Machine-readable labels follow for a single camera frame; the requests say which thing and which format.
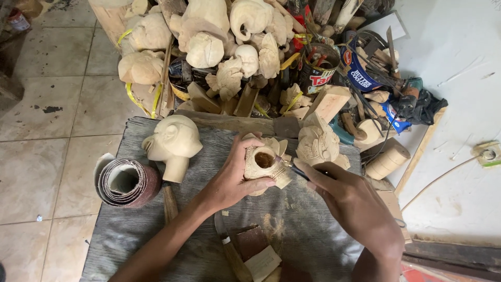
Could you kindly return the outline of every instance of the white wall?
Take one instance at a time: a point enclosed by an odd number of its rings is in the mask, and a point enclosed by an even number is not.
[[[428,183],[471,158],[475,144],[501,138],[501,1],[396,0],[394,9],[410,36],[395,41],[403,76],[422,77],[428,90],[449,102],[400,194],[403,207]],[[438,87],[475,60],[470,68],[478,67]],[[397,139],[413,154],[425,130],[413,126]],[[406,166],[389,176],[393,185]],[[501,168],[469,163],[430,187],[403,216],[409,231],[426,240],[501,246]]]

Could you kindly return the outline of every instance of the electrical socket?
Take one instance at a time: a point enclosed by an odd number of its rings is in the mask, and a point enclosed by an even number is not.
[[[473,156],[482,155],[477,160],[485,168],[501,165],[501,144],[497,140],[475,146],[471,149],[471,154]]]

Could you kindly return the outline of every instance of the hand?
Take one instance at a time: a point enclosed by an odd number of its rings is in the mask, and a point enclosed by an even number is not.
[[[363,178],[332,162],[294,164],[310,178],[307,186],[324,199],[341,227],[375,257],[402,256],[404,237],[388,207]]]
[[[257,138],[242,140],[242,137],[247,134],[248,132],[235,136],[226,162],[200,192],[203,200],[214,212],[238,203],[250,193],[275,185],[275,181],[271,178],[260,178],[252,181],[245,181],[243,178],[245,150],[252,145],[258,147],[264,145],[259,140],[259,137],[263,135],[261,132],[252,132]]]

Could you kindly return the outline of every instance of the left hand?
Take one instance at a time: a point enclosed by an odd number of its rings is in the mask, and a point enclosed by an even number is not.
[[[239,134],[233,139],[233,145],[226,162],[219,172],[202,189],[200,196],[202,201],[209,205],[214,212],[231,207],[250,193],[274,186],[275,181],[271,178],[259,178],[245,181],[245,150],[254,146],[263,146],[259,140],[261,132],[252,132],[257,138],[242,140],[247,133]]]

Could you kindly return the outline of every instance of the floor tile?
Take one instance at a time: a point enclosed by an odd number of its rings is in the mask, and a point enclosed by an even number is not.
[[[118,76],[86,76],[71,136],[122,134],[127,119],[145,116]]]
[[[0,224],[51,219],[67,138],[0,143]]]
[[[94,167],[105,153],[116,155],[122,135],[73,137],[68,145],[54,218],[98,213]]]
[[[94,28],[34,28],[14,69],[17,77],[81,76]]]
[[[0,225],[0,261],[7,282],[40,281],[50,229],[50,220]]]
[[[97,214],[54,219],[42,282],[78,282]]]
[[[48,10],[35,19],[35,25],[50,28],[93,28],[96,23],[96,16],[88,0],[52,1],[44,6]]]
[[[83,79],[21,79],[24,97],[0,117],[0,141],[70,137]]]
[[[120,53],[113,46],[103,29],[96,29],[86,75],[118,75]]]

